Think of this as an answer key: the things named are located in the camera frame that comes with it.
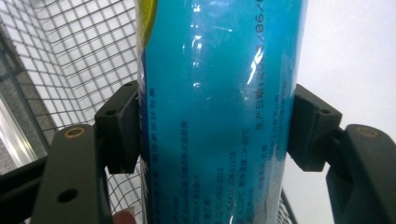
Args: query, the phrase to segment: black plastic bracket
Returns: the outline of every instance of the black plastic bracket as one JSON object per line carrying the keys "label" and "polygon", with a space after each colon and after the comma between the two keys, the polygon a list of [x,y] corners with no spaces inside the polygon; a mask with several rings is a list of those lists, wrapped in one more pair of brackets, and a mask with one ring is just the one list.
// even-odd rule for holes
{"label": "black plastic bracket", "polygon": [[385,133],[349,125],[340,141],[345,170],[326,180],[335,223],[396,223],[396,145]]}
{"label": "black plastic bracket", "polygon": [[112,223],[99,155],[92,126],[57,132],[31,223]]}
{"label": "black plastic bracket", "polygon": [[140,154],[137,81],[121,86],[95,114],[99,147],[111,174],[134,172]]}
{"label": "black plastic bracket", "polygon": [[321,172],[325,151],[332,147],[342,114],[301,85],[297,85],[288,152],[304,171]]}

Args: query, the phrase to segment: finger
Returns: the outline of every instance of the finger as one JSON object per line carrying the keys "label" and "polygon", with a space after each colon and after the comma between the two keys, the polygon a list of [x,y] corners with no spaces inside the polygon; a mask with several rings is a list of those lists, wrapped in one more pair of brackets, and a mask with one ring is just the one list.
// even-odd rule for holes
{"label": "finger", "polygon": [[114,224],[136,224],[131,208],[119,211],[113,216]]}

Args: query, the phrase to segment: screw hole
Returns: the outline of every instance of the screw hole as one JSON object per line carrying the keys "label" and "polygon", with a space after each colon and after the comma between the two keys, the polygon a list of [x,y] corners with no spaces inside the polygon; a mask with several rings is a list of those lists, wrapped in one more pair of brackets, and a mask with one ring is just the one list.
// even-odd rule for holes
{"label": "screw hole", "polygon": [[356,129],[356,131],[358,131],[361,135],[369,138],[377,138],[379,136],[379,133],[376,130],[369,127],[360,126]]}
{"label": "screw hole", "polygon": [[68,203],[74,200],[78,195],[78,191],[76,189],[67,189],[58,196],[59,203]]}
{"label": "screw hole", "polygon": [[109,111],[106,112],[106,115],[108,115],[108,116],[113,116],[113,115],[115,115],[116,113],[117,113],[116,110],[109,110]]}
{"label": "screw hole", "polygon": [[65,138],[75,138],[83,135],[85,133],[85,129],[81,127],[71,128],[64,133]]}
{"label": "screw hole", "polygon": [[330,111],[327,109],[321,109],[321,110],[319,110],[319,113],[320,114],[330,114]]}

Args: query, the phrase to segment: blue bottle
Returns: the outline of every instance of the blue bottle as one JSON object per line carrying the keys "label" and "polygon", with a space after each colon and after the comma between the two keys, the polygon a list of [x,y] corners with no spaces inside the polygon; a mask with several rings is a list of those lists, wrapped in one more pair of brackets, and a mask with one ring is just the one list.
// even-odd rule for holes
{"label": "blue bottle", "polygon": [[142,2],[147,223],[275,223],[305,0]]}

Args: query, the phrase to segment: wire mesh basket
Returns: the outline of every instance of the wire mesh basket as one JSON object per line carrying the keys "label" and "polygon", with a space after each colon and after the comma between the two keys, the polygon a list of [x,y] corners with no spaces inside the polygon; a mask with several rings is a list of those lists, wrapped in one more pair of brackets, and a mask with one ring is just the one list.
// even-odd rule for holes
{"label": "wire mesh basket", "polygon": [[[134,20],[133,0],[0,1],[2,35],[15,49],[3,60],[41,134],[31,139],[48,147],[56,131],[93,124],[106,99],[136,79]],[[134,206],[141,223],[139,164],[107,183],[112,212]],[[296,223],[283,193],[277,223]]]}

